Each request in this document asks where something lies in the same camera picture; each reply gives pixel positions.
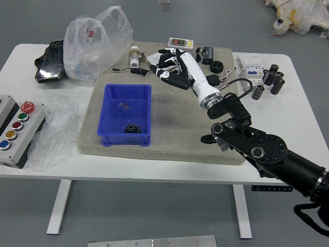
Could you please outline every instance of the blue plastic basket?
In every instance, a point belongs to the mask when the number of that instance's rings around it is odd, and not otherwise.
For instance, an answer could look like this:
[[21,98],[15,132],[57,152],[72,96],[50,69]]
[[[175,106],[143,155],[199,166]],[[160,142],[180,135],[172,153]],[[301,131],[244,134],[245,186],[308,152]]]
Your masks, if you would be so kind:
[[[128,125],[137,125],[141,133],[125,133]],[[151,86],[107,84],[104,91],[97,134],[102,145],[151,143]]]

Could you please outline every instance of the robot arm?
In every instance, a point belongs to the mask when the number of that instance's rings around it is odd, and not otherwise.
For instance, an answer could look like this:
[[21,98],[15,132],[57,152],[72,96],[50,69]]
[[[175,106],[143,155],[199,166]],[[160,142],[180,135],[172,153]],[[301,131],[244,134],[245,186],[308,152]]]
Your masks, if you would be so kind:
[[251,116],[240,102],[246,93],[239,97],[235,94],[222,96],[218,89],[208,84],[189,53],[174,48],[159,53],[162,54],[159,63],[150,66],[156,76],[185,90],[191,87],[209,118],[217,119],[227,113],[231,115],[231,119],[215,123],[211,127],[211,134],[203,136],[201,141],[206,144],[217,143],[222,151],[229,148],[236,150],[258,170],[261,177],[277,178],[305,197],[310,197],[313,204],[297,205],[294,211],[314,230],[329,237],[329,231],[320,228],[301,211],[320,207],[318,216],[329,227],[329,173],[325,168],[290,151],[282,138],[252,128]]
[[177,48],[163,49],[159,53],[162,54],[159,63],[157,66],[150,65],[150,69],[162,81],[184,90],[191,87],[204,109],[211,108],[223,99],[219,89],[209,85],[191,54]]

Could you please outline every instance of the yellow button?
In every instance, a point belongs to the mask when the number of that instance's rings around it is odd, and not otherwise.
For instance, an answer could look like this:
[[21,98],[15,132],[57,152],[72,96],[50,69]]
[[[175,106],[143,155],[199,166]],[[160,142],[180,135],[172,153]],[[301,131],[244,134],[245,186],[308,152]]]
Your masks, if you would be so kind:
[[14,140],[17,137],[17,133],[13,130],[10,130],[6,134],[6,139],[8,140]]

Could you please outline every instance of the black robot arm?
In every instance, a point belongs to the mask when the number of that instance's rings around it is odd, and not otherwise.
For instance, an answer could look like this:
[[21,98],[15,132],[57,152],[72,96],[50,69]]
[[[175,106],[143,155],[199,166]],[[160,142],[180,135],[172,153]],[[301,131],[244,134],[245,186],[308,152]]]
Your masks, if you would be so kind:
[[277,178],[305,197],[313,204],[297,205],[295,213],[313,229],[329,237],[329,231],[320,228],[301,210],[320,207],[318,215],[329,227],[329,173],[302,156],[292,152],[284,140],[276,135],[252,128],[251,117],[235,94],[231,100],[222,100],[208,115],[221,117],[226,113],[231,119],[215,123],[211,135],[201,138],[204,143],[217,143],[222,151],[236,150],[259,172],[261,177]]

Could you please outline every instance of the red button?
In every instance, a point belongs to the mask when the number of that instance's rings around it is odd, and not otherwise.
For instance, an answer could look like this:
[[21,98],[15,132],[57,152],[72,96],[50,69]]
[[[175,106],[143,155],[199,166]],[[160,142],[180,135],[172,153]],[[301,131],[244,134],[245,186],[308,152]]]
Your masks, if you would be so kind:
[[21,130],[22,128],[23,128],[23,124],[22,124],[21,122],[19,122],[19,121],[14,122],[14,123],[12,124],[12,129],[13,129],[13,130],[19,131],[19,130]]
[[34,111],[34,104],[32,102],[26,101],[21,105],[21,111],[24,113],[31,113]]

